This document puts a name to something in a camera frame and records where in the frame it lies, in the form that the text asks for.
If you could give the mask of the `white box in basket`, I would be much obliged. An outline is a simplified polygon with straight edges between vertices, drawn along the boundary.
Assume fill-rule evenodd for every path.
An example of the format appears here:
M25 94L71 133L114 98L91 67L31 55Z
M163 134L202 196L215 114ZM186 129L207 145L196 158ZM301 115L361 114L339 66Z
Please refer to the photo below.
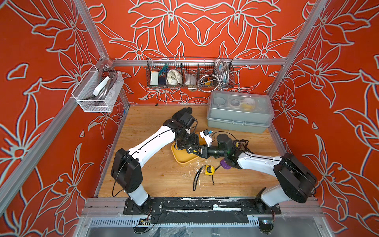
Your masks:
M159 72L151 71L150 86L158 86L159 84Z

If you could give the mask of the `small yellow 2m tape measure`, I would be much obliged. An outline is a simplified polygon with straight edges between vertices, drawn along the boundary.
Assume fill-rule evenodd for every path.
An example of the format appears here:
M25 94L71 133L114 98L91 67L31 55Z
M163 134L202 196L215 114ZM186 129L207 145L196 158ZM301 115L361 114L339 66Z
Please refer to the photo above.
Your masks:
M200 177L202 171L205 171L205 175L208 175L208 176L212 177L212 183L214 185L213 175L214 175L216 169L213 166L211 166L211 165L204 165L204 166L201 166L199 168L199 170L197 171L197 173L196 173L196 175L194 177L193 187L192 187L193 191L196 191L196 189L197 189L198 180L199 180L199 177Z

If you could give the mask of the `round black tape measure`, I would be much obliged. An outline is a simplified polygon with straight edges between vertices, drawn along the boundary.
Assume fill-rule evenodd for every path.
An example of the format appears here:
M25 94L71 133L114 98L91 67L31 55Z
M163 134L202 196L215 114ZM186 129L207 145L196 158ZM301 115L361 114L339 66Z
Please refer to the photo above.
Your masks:
M251 152L251 150L248 148L248 144L249 144L249 141L248 140L245 140L245 139L241 139L241 140L235 140L234 141L234 146L243 151L243 152Z

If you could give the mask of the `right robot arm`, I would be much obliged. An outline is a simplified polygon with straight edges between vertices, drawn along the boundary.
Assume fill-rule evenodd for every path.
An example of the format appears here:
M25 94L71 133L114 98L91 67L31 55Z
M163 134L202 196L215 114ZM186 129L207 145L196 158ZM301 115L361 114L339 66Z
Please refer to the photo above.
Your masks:
M255 155L244 147L245 140L232 140L227 134L219 134L217 145L196 143L186 148L189 154L201 158L223 158L231 168L253 170L275 177L279 184L264 188L258 200L273 207L285 201L305 203L316 191L316 176L294 155L286 153L281 157Z

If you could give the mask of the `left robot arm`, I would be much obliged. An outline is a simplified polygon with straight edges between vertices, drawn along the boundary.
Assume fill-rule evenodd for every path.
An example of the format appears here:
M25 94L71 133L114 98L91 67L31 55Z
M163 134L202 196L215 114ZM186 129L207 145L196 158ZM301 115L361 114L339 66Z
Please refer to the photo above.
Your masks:
M170 143L175 143L178 150L184 150L199 144L198 135L192 129L197 120L192 116L192 108L183 108L152 136L139 145L116 152L111 169L111 177L122 187L135 205L143 207L150 196L145 191L142 181L142 168L158 151Z

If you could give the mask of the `grey plastic toolbox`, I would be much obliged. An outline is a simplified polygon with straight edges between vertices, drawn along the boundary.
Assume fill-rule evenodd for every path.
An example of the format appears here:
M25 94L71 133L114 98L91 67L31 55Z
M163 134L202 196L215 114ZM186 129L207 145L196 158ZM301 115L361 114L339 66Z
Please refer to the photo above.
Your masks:
M273 117L266 95L214 91L208 103L207 124L212 128L262 133L270 127Z

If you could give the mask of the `white cloth in basket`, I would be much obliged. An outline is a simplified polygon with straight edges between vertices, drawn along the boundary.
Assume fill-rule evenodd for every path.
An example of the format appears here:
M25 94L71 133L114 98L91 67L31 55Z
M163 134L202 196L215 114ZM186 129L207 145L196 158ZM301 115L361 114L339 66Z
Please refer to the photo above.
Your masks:
M171 69L168 71L166 76L166 84L169 86L178 86L181 85L183 82L182 75L179 73L179 71Z

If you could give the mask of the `yellow plastic storage box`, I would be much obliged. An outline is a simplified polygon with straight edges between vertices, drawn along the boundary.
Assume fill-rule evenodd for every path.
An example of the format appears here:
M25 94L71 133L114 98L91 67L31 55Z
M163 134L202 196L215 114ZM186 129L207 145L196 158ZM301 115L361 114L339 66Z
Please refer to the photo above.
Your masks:
M200 159L200 157L195 154L188 154L185 149L179 150L175 141L171 145L171 152L175 161L181 166L188 165L189 163Z

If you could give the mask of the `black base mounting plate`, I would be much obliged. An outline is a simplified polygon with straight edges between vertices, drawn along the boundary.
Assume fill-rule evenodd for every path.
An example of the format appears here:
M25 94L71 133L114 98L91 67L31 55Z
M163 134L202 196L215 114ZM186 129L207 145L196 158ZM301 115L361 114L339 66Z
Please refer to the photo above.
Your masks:
M138 206L132 199L124 204L124 215L149 214L161 215L165 211L172 212L200 212L200 211L234 211L247 215L279 215L281 209L278 204L269 207L254 197L159 197L148 199L143 206Z

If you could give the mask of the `black green work glove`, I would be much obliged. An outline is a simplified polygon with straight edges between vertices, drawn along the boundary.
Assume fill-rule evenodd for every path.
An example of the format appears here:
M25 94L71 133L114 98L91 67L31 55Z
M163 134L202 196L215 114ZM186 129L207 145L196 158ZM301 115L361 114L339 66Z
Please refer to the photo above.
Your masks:
M176 112L171 118L176 121L182 121L188 123L192 119L192 108L187 107Z

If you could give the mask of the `purple tape measure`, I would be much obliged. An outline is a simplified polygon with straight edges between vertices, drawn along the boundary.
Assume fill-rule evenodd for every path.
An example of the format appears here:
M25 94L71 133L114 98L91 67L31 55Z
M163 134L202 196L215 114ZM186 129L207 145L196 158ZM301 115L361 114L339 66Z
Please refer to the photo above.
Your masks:
M227 162L226 162L225 159L223 159L223 160L220 161L220 166L221 166L223 169L225 169L225 170L229 170L229 169L232 168L230 165L227 164Z

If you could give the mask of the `white adapter in side basket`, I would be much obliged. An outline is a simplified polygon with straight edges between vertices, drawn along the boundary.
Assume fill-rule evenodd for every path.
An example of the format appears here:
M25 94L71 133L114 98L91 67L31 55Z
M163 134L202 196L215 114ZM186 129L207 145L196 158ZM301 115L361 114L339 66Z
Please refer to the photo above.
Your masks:
M106 87L106 84L110 80L110 77L105 77L94 89L92 95L98 96L100 92Z

